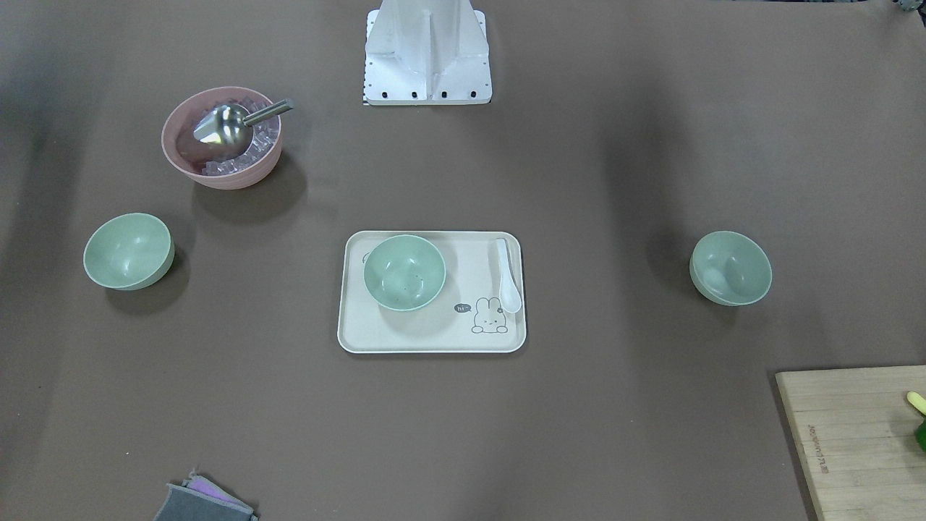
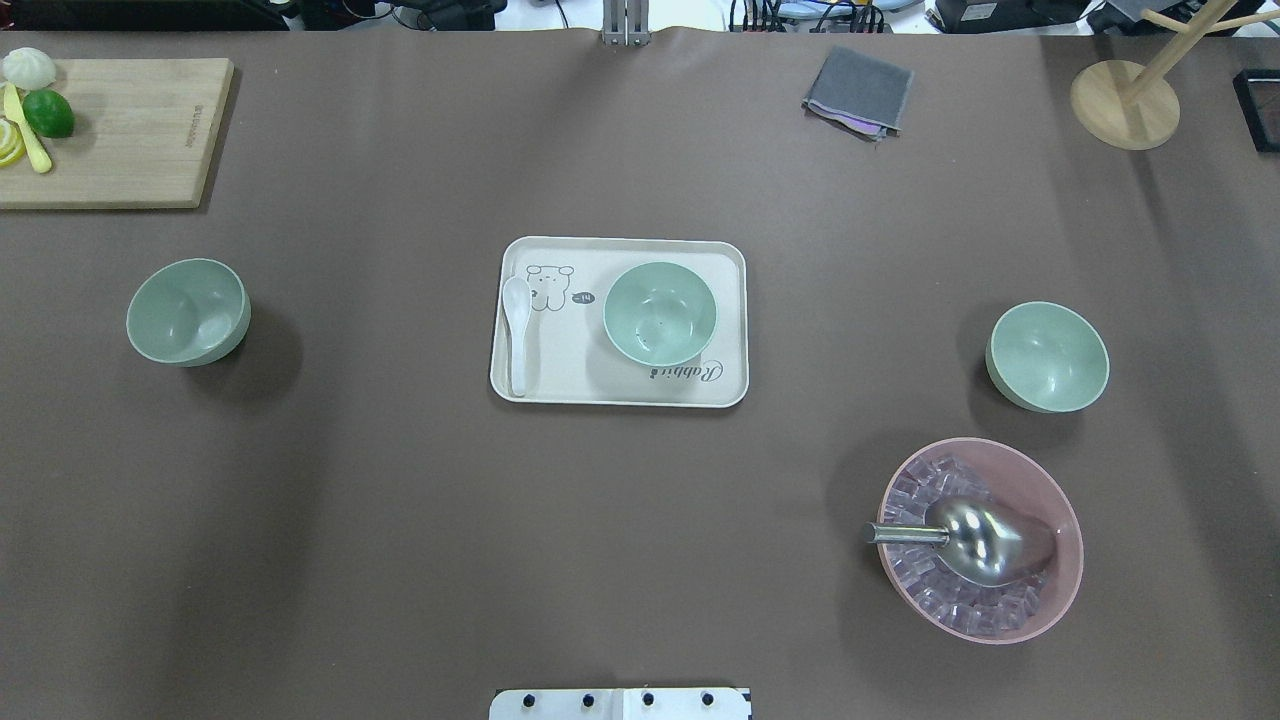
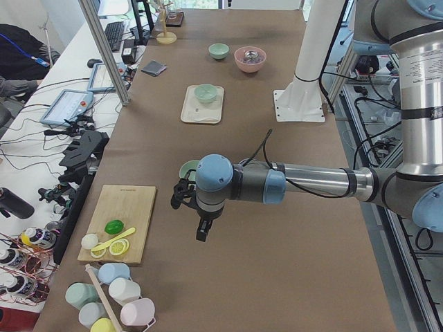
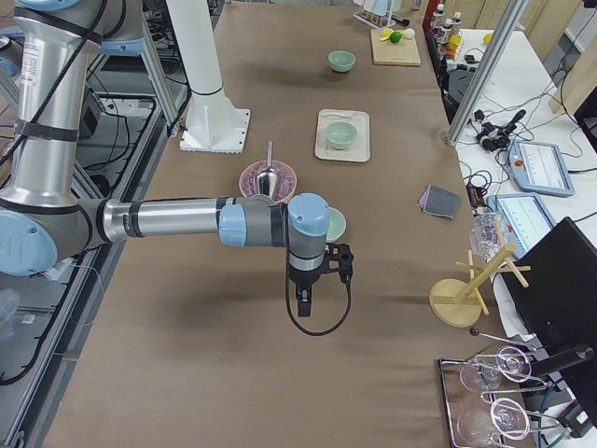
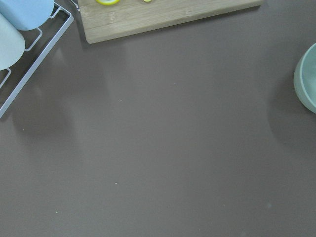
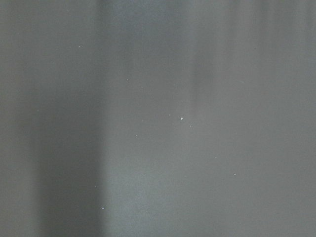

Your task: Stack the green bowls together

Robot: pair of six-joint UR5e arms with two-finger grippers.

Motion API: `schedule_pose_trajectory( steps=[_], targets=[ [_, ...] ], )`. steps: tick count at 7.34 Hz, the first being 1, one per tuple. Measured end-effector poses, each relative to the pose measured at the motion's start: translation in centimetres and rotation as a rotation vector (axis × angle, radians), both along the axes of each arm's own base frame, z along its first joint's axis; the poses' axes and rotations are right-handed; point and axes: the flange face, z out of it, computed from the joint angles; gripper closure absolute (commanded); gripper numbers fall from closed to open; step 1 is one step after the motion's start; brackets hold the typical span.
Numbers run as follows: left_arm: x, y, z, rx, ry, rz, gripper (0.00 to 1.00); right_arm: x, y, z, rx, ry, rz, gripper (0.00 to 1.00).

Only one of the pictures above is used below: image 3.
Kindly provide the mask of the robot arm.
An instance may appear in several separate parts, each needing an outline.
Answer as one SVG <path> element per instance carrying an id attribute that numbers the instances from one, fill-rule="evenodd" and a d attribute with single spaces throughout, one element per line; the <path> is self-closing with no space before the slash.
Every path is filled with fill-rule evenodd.
<path id="1" fill-rule="evenodd" d="M 197 211 L 205 241 L 226 200 L 280 203 L 286 192 L 374 203 L 434 232 L 442 231 L 442 2 L 358 1 L 354 49 L 399 56 L 403 161 L 395 169 L 328 169 L 254 158 L 233 164 L 203 157 L 195 179 L 174 186 L 171 206 Z"/>

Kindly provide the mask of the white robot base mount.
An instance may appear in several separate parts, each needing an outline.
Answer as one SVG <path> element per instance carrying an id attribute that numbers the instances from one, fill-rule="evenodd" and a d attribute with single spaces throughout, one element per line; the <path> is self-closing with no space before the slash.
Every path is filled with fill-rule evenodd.
<path id="1" fill-rule="evenodd" d="M 334 33 L 341 26 L 347 7 L 344 0 L 316 0 L 311 6 L 293 81 L 275 90 L 278 122 L 324 122 L 320 76 L 327 61 Z"/>

